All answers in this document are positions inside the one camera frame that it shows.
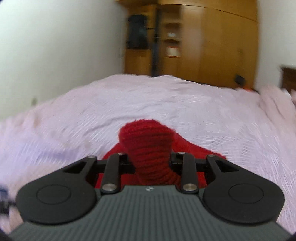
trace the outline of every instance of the circular cap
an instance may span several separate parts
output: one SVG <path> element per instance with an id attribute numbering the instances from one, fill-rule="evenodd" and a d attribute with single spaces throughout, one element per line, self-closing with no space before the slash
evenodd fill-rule
<path id="1" fill-rule="evenodd" d="M 252 184 L 238 184 L 233 186 L 228 191 L 229 196 L 240 203 L 256 203 L 263 198 L 263 191 Z"/>
<path id="2" fill-rule="evenodd" d="M 117 188 L 117 186 L 113 183 L 107 183 L 105 185 L 103 185 L 102 189 L 104 191 L 108 191 L 108 192 L 112 192 Z"/>
<path id="3" fill-rule="evenodd" d="M 37 198 L 45 204 L 60 204 L 67 201 L 71 196 L 69 188 L 62 185 L 51 185 L 41 188 L 37 192 Z"/>
<path id="4" fill-rule="evenodd" d="M 197 189 L 197 186 L 193 183 L 187 183 L 183 185 L 183 189 L 188 192 L 195 191 Z"/>

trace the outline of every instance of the red cloth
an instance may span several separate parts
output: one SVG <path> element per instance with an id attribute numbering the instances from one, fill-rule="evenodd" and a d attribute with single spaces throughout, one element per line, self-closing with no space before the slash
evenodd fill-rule
<path id="1" fill-rule="evenodd" d="M 181 177 L 173 172 L 168 161 L 171 151 L 187 152 L 195 158 L 205 159 L 206 155 L 222 155 L 206 150 L 186 141 L 172 129 L 155 120 L 138 120 L 120 129 L 119 143 L 104 157 L 124 152 L 136 168 L 135 174 L 121 176 L 121 185 L 180 185 Z M 199 187 L 206 187 L 204 174 L 198 172 Z M 99 175 L 96 188 L 100 187 L 103 174 Z"/>

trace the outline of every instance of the folded red cloth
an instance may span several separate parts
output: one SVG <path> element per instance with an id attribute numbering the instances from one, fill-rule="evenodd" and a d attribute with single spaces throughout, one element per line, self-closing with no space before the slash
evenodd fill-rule
<path id="1" fill-rule="evenodd" d="M 104 157 L 124 152 L 136 168 L 135 174 L 121 176 L 121 185 L 180 185 L 181 177 L 168 164 L 171 151 L 187 152 L 195 158 L 222 155 L 186 141 L 172 129 L 155 120 L 138 120 L 126 124 L 119 131 L 119 143 Z M 198 172 L 199 187 L 206 187 L 204 174 Z M 96 188 L 100 187 L 103 174 L 99 175 Z"/>

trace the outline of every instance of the white wall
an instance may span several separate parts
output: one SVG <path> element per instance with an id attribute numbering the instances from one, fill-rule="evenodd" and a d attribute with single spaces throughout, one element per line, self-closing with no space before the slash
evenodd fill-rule
<path id="1" fill-rule="evenodd" d="M 296 0 L 259 0 L 256 89 L 281 84 L 281 65 L 296 67 Z"/>
<path id="2" fill-rule="evenodd" d="M 124 16 L 114 0 L 3 0 L 0 118 L 122 72 Z"/>

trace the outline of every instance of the ribbed red fabric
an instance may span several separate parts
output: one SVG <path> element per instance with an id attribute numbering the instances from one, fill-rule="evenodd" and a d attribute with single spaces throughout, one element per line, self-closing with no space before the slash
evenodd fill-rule
<path id="1" fill-rule="evenodd" d="M 124 152 L 136 168 L 133 175 L 121 176 L 121 185 L 180 185 L 181 177 L 169 165 L 171 151 L 188 152 L 196 158 L 205 158 L 211 152 L 194 145 L 170 128 L 155 120 L 138 120 L 126 124 L 119 132 L 119 143 L 103 159 Z M 103 175 L 99 175 L 96 188 L 100 187 Z M 203 173 L 198 173 L 199 187 L 206 187 Z"/>

